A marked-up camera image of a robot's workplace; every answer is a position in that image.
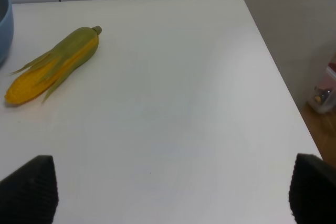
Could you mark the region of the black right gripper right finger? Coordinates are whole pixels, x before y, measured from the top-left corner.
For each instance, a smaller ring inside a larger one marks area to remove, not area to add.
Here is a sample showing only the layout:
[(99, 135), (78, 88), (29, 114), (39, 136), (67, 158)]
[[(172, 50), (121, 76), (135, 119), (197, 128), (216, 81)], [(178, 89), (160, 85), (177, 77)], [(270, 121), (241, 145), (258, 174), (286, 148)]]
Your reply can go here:
[(312, 154), (297, 154), (289, 188), (296, 223), (335, 223), (335, 168)]

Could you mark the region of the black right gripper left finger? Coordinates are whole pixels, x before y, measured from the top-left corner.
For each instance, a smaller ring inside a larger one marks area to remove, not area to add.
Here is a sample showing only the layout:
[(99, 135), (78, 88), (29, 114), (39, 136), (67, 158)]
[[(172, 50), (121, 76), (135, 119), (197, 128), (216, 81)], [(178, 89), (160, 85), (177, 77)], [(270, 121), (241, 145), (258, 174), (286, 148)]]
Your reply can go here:
[(58, 203), (51, 155), (38, 155), (1, 180), (1, 223), (53, 223)]

